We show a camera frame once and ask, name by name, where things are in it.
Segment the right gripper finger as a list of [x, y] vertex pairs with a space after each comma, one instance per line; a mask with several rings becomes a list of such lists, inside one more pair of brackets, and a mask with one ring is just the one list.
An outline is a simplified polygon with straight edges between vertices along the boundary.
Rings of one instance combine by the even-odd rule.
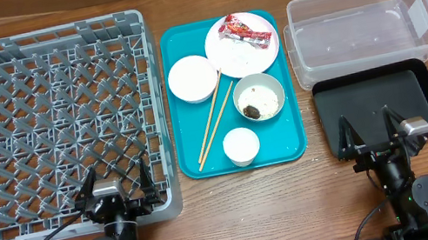
[[404, 121], [404, 118], [394, 111], [393, 108], [390, 108], [387, 104], [383, 106], [381, 113], [383, 114], [388, 137], [393, 140], [403, 136], [405, 131], [401, 123]]
[[340, 153], [350, 152], [364, 148], [365, 144], [361, 136], [353, 129], [345, 116], [338, 119], [338, 151]]

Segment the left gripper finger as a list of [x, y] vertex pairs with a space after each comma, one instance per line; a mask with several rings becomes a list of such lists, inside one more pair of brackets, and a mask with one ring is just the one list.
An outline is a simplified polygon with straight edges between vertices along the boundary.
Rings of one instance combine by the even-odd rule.
[[80, 191], [77, 194], [77, 197], [75, 198], [75, 208], [84, 208], [87, 205], [87, 202], [89, 199], [93, 197], [93, 186], [94, 182], [96, 182], [96, 172], [95, 169], [90, 167], [88, 174], [86, 175], [85, 181], [83, 182], [83, 185], [80, 189]]
[[150, 176], [149, 168], [142, 158], [138, 161], [140, 186], [139, 189], [144, 193], [147, 201], [160, 198], [160, 192]]

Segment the small white cup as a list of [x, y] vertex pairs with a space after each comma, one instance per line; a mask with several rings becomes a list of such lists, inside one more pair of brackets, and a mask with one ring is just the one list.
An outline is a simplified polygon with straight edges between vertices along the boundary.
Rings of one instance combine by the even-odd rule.
[[240, 168], [254, 161], [260, 144], [257, 134], [244, 127], [230, 130], [223, 140], [225, 155]]

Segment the grey bowl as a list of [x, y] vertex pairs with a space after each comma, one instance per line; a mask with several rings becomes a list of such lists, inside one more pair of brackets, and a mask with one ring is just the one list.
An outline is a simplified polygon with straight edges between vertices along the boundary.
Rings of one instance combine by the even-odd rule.
[[267, 120], [271, 120], [271, 118], [266, 119], [266, 120], [262, 120], [262, 121], [252, 120], [252, 119], [246, 117], [245, 115], [243, 115], [242, 112], [237, 107], [237, 99], [239, 98], [240, 93], [249, 87], [253, 87], [254, 85], [257, 85], [257, 86], [261, 85], [261, 86], [268, 87], [269, 89], [272, 89], [277, 94], [277, 98], [279, 101], [279, 106], [278, 106], [279, 109], [278, 109], [278, 113], [274, 117], [276, 117], [279, 114], [281, 109], [283, 109], [284, 103], [285, 103], [284, 87], [274, 76], [271, 76], [271, 75], [266, 74], [266, 73], [257, 73], [257, 74], [248, 75], [247, 77], [243, 77], [242, 79], [240, 79], [240, 81], [237, 82], [237, 86], [234, 88], [234, 93], [233, 93], [234, 106], [236, 107], [239, 114], [241, 114], [246, 119], [253, 121], [255, 123], [256, 122], [265, 122]]

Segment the brown food lump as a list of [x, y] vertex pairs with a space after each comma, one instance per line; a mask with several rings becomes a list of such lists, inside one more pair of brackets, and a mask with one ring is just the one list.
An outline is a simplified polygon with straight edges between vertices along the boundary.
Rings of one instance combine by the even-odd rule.
[[257, 120], [261, 117], [261, 113], [259, 112], [259, 109], [252, 105], [247, 105], [245, 108], [243, 108], [243, 115], [250, 119]]

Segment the white shallow bowl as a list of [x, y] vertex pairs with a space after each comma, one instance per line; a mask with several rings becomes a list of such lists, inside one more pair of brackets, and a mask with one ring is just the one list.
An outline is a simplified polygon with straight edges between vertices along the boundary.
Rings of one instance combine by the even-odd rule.
[[178, 99], [187, 103], [200, 103], [216, 89], [217, 74], [208, 58], [190, 55], [171, 66], [167, 82], [170, 91]]

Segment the red snack wrapper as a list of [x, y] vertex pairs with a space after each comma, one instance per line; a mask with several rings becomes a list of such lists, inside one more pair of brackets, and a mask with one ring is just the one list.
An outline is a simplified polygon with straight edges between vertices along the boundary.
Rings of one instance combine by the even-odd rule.
[[227, 15], [217, 32], [223, 39], [228, 38], [246, 42], [260, 49], [268, 48], [271, 43], [272, 32], [253, 31], [247, 24], [242, 23], [242, 21], [234, 15]]

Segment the white rice pile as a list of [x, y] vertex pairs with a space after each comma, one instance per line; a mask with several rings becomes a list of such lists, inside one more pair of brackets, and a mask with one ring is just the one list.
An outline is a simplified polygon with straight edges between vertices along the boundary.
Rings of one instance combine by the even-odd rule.
[[240, 93], [237, 99], [237, 107], [243, 114], [243, 108], [252, 105], [259, 109], [261, 117], [257, 120], [267, 120], [278, 113], [279, 101], [277, 94], [268, 87], [253, 85]]

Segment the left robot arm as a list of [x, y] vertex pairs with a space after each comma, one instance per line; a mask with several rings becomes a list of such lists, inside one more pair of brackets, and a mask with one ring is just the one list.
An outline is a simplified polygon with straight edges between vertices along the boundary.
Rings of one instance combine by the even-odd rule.
[[104, 234], [93, 240], [138, 240], [137, 218], [149, 216], [155, 205], [163, 204], [147, 164], [143, 160], [137, 164], [139, 189], [144, 193], [138, 200], [130, 199], [118, 179], [98, 180], [96, 171], [89, 170], [75, 198], [75, 209], [104, 226]]

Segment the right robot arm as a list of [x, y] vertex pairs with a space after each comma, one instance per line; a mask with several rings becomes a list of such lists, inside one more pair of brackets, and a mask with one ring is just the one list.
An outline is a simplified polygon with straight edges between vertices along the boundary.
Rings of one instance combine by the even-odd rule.
[[375, 173], [374, 182], [385, 199], [363, 219], [353, 240], [385, 205], [397, 218], [385, 229], [381, 240], [428, 240], [428, 175], [417, 177], [411, 169], [411, 158], [428, 141], [428, 122], [422, 117], [404, 118], [388, 106], [383, 113], [388, 139], [368, 145], [345, 116], [338, 119], [338, 159], [354, 161], [356, 172]]

